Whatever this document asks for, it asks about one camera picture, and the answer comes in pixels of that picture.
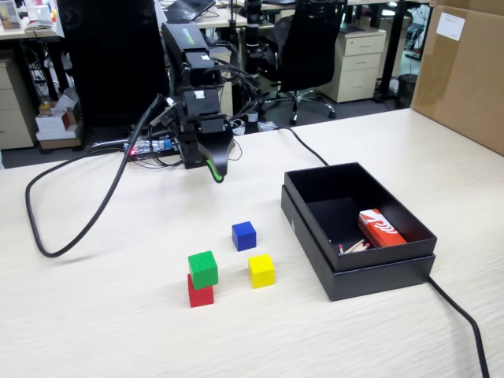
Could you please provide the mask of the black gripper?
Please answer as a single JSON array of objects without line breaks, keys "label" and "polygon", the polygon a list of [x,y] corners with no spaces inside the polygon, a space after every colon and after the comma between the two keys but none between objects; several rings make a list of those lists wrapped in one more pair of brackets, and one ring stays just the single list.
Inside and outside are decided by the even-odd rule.
[{"label": "black gripper", "polygon": [[180,118],[181,157],[185,169],[208,166],[216,183],[228,174],[234,135],[224,114],[189,115]]}]

